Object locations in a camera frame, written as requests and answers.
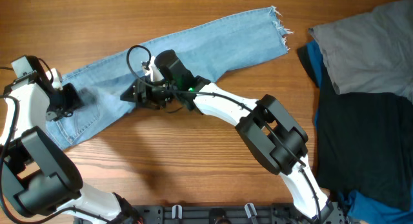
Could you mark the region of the light blue denim jeans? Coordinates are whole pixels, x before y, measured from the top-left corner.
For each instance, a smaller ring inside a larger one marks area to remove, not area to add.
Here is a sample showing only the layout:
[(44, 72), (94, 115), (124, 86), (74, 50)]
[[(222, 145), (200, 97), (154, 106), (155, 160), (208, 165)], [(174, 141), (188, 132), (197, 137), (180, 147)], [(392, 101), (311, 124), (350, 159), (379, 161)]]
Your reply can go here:
[(225, 72), (270, 61), (288, 52), (287, 34), (275, 7), (249, 10), (143, 43), (63, 75), (84, 105), (71, 117), (46, 123), (48, 137), (62, 150), (78, 145), (130, 113), (134, 104), (120, 99), (132, 84), (128, 62), (139, 75), (148, 53), (174, 50), (195, 76), (216, 82)]

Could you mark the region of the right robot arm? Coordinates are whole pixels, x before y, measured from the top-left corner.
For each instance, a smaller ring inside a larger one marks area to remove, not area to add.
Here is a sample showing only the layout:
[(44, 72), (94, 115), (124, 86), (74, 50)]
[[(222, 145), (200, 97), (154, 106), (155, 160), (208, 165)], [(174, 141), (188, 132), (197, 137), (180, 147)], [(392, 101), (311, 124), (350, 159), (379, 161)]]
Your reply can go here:
[(235, 127), (255, 160), (282, 177), (294, 208), (309, 223), (324, 223), (333, 206), (311, 171), (307, 133), (273, 96), (261, 99), (237, 96), (201, 76), (194, 76), (173, 50), (149, 56), (143, 76), (135, 71), (122, 101), (137, 108), (164, 109), (176, 99), (189, 111), (219, 118)]

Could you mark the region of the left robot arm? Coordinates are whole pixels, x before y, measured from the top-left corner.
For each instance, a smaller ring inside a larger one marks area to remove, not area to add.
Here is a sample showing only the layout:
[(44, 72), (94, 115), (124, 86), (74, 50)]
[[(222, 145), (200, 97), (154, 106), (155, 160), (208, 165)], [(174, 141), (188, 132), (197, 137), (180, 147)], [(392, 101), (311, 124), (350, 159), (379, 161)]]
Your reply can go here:
[[(76, 223), (143, 223), (142, 215), (116, 193), (83, 183), (80, 172), (46, 133), (46, 123), (70, 117), (83, 106), (72, 84), (35, 56), (11, 63), (17, 78), (1, 96), (8, 105), (1, 136), (1, 208), (14, 223), (44, 223), (60, 214)], [(15, 217), (11, 205), (24, 218)]]

